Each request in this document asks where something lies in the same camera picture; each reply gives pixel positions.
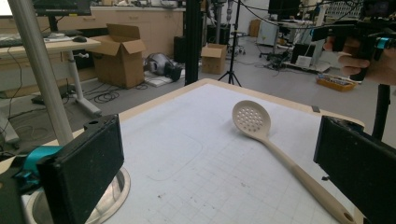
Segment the black keyboard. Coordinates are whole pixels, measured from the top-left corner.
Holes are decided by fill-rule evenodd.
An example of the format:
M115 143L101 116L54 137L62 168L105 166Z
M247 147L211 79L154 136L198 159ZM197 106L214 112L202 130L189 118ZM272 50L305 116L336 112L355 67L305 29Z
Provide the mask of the black keyboard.
M22 46L21 37L14 34L0 34L0 48Z

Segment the white grid mat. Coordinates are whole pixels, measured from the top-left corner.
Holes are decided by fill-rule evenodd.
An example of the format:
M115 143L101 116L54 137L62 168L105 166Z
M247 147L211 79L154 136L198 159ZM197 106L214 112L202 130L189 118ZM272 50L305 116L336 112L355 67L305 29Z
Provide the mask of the white grid mat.
M130 191L104 224L339 224L205 84L121 124Z

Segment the large cardboard box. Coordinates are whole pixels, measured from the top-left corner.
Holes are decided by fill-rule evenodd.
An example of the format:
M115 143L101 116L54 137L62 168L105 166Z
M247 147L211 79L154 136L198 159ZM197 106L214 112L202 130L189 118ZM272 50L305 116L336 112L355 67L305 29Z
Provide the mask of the large cardboard box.
M142 52L146 50L139 28L128 24L108 23L108 34L94 36L100 43L90 49L95 74L100 82L131 89L144 82Z

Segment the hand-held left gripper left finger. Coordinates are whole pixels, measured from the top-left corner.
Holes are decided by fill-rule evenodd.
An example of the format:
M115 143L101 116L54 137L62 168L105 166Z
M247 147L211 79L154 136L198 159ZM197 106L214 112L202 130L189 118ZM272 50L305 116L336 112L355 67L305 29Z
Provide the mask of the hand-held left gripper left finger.
M120 120L108 115L36 163L54 224L84 224L124 163Z

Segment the black tripod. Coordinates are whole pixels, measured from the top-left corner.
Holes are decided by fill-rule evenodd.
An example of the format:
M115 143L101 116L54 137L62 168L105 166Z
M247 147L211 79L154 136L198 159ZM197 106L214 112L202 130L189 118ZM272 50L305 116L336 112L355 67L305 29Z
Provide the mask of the black tripod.
M237 0L236 15L235 15L233 31L232 31L233 43L232 43L230 66L229 66L229 69L226 71L226 73L219 78L219 81L221 81L225 77L227 77L229 84L232 84L232 85L237 84L239 87L241 87L241 83L235 74L233 65L234 65L234 58L235 58L235 49L237 46L237 32L238 32L238 28L239 28L240 5L241 5L241 0Z

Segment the white desk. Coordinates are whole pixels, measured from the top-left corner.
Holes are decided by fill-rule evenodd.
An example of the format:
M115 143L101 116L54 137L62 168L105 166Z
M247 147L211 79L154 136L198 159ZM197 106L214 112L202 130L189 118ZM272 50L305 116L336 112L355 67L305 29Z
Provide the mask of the white desk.
M86 38L86 41L82 43L73 42L71 40L64 42L45 43L47 53L67 53L70 75L75 81L76 94L74 95L74 98L84 109L88 110L95 116L100 116L102 114L102 111L91 102L89 102L83 95L73 51L79 49L94 49L96 47L99 47L100 45L101 43L99 41L90 38ZM15 58L26 57L25 48L0 48L0 59L10 59L12 56L14 56Z

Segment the black stand post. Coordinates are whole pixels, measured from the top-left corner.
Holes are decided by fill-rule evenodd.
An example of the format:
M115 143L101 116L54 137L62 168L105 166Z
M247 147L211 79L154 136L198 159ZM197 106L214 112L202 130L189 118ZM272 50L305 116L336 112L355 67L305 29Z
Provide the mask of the black stand post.
M378 140L382 139L385 131L389 105L390 105L390 86L385 84L379 84L376 110L375 110L375 123L372 132L372 136Z

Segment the white flat board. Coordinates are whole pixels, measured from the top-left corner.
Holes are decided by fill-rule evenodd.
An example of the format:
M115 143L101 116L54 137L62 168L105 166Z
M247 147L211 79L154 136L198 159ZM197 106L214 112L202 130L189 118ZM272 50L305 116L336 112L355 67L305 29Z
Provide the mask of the white flat board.
M149 71L144 73L145 83L149 84L152 87L161 87L163 85L167 85L173 82L170 77L165 76L157 76L155 74L150 73Z

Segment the yellow tray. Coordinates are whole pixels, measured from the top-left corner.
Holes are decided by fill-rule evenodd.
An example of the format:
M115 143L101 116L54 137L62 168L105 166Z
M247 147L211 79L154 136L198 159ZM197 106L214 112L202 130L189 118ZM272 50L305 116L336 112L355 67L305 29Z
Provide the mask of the yellow tray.
M316 82L321 86L327 87L327 88L335 90L335 91L341 91L341 92L351 91L356 86L355 82L346 80L341 77L325 75L325 74L317 75Z

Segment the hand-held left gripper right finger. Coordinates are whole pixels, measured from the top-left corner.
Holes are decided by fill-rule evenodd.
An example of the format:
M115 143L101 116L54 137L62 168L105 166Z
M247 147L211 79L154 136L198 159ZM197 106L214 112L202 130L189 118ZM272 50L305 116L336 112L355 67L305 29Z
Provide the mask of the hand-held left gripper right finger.
M396 148L357 123L324 116L314 162L372 224L396 224Z

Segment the beige slotted spoon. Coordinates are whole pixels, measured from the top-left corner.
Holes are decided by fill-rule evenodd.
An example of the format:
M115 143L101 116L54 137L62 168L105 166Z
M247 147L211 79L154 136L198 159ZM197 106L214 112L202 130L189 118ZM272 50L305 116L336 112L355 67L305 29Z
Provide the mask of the beige slotted spoon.
M341 224L357 224L355 218L341 203L270 141L268 135L271 129L271 118L261 105L249 100L238 102L233 107L232 118L240 132L262 143L337 221Z

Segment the small cardboard box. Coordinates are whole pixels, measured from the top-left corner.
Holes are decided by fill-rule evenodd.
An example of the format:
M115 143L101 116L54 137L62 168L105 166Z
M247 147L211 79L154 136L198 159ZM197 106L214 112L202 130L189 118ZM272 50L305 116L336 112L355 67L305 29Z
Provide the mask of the small cardboard box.
M224 70L226 45L209 43L202 48L202 71L204 73L220 75Z

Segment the black monitor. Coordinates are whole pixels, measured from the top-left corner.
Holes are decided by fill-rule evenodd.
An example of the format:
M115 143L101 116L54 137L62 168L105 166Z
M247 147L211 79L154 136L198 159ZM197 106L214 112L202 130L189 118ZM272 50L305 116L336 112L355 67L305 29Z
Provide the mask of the black monitor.
M57 17L91 15L91 0L32 0L37 16L47 17L49 29L58 30Z

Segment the black frame post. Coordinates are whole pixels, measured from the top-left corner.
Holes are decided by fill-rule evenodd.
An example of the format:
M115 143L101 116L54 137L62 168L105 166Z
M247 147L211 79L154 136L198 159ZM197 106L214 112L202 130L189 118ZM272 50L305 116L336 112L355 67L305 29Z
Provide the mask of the black frame post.
M201 0L186 1L185 85L198 80Z

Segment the silver grey appliance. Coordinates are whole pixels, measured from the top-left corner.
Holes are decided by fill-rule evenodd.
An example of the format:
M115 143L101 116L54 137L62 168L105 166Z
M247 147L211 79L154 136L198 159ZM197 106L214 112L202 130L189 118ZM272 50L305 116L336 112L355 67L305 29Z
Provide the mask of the silver grey appliance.
M174 63L163 53L152 53L144 61L145 71L149 71L157 76L170 78L173 82L181 77L182 67Z

